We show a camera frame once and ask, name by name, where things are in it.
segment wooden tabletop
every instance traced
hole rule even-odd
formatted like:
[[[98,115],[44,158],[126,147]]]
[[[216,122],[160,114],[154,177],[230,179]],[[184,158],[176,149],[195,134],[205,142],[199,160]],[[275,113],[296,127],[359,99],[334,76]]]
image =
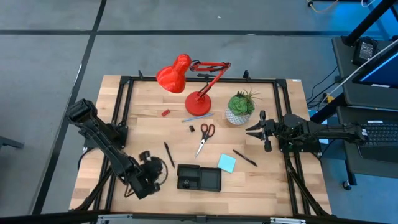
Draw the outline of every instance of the wooden tabletop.
[[[104,122],[111,121],[114,102],[118,92],[120,76],[106,75],[103,78],[96,107],[98,117]],[[300,80],[287,80],[292,112],[309,119],[303,87]],[[125,186],[116,181],[111,210],[113,212],[139,213],[179,213],[208,215],[292,215],[289,188],[282,153],[277,150],[278,142],[271,137],[272,152],[264,152],[264,142],[245,134],[245,129],[259,121],[260,110],[265,110],[267,119],[277,121],[275,98],[271,84],[266,83],[220,83],[209,92],[212,100],[210,113],[213,116],[182,123],[191,118],[185,109],[185,98],[204,86],[203,82],[187,82],[183,93],[174,94],[164,90],[157,82],[135,81],[129,109],[129,136],[124,152],[135,157],[148,150],[152,156],[162,158],[168,168],[169,177],[160,191],[138,200],[134,195],[124,198]],[[242,125],[230,124],[225,117],[229,99],[243,89],[258,91],[260,100],[255,100],[256,109],[250,120]],[[285,113],[282,89],[280,100]],[[162,117],[161,113],[171,112]],[[201,153],[195,158],[201,140],[200,125],[214,124],[216,132],[206,142]],[[189,126],[195,127],[191,133]],[[163,142],[169,145],[170,153],[176,163],[173,169]],[[238,157],[232,150],[243,153],[254,160],[258,167]],[[217,167],[220,155],[224,153],[236,158],[232,174],[222,172],[221,192],[206,192],[177,189],[177,164],[198,164],[203,167]],[[301,153],[305,183],[309,191],[327,212],[330,205],[319,161],[309,153]],[[79,206],[93,190],[100,175],[103,153],[94,150],[81,162],[80,171],[73,191],[70,208]],[[101,208],[108,186],[104,188]],[[298,207],[301,213],[302,201],[296,186]]]

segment succulent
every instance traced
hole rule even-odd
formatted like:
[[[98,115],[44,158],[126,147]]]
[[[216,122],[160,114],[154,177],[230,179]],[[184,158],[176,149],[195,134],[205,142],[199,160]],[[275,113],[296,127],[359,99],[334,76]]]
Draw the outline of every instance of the succulent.
[[[228,108],[236,116],[252,114],[254,111],[253,99],[257,98],[253,96],[256,94],[258,93],[253,93],[251,91],[251,87],[250,92],[247,92],[246,90],[244,92],[238,91],[237,94],[229,100]]]

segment black pen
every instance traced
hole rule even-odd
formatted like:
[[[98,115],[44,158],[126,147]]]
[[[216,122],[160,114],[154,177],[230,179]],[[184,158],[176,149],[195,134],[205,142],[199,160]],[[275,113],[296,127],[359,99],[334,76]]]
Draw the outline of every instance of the black pen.
[[[252,160],[248,159],[246,156],[240,154],[237,150],[232,149],[232,151],[234,151],[236,154],[238,154],[239,156],[241,156],[245,161],[248,161],[248,162],[250,162],[251,164],[257,166],[257,164],[256,164],[254,161],[252,161]]]
[[[170,151],[169,151],[169,146],[167,145],[166,142],[164,143],[164,147],[166,147],[166,151],[167,151],[167,154],[169,155],[170,162],[172,163],[173,168],[175,168],[174,162],[173,162],[173,159],[172,159],[172,155],[170,154]]]

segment lamp base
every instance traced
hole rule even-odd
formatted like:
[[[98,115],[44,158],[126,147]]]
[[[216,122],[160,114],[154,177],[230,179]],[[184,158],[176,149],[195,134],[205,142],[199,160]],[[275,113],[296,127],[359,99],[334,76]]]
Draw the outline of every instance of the lamp base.
[[[199,92],[195,91],[187,96],[185,100],[185,108],[187,111],[195,116],[202,116],[209,112],[211,108],[211,99],[205,94],[199,100],[197,100]]]

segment gray floor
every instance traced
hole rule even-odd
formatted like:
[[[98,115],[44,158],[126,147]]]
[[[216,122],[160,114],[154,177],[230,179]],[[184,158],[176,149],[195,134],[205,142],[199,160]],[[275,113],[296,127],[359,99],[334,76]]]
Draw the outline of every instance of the gray floor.
[[[0,0],[0,29],[88,29],[100,1]],[[328,2],[316,2],[324,8]],[[367,14],[357,3],[339,3],[316,14],[306,1],[108,1],[100,30],[294,30],[351,31]],[[396,34],[391,12],[381,18]],[[370,31],[378,32],[377,25]],[[75,81],[88,36],[0,35],[0,135],[25,142],[0,152],[0,216],[29,213],[39,178]],[[154,75],[182,53],[231,62],[226,77],[299,78],[307,97],[336,66],[330,37],[240,35],[97,36],[78,99],[96,100],[103,75]],[[333,81],[333,76],[315,92]],[[83,138],[68,129],[44,212],[68,209]],[[351,191],[340,187],[344,164],[323,161],[331,208],[344,218],[398,222],[398,180],[358,176]],[[136,223],[153,223],[137,221]]]

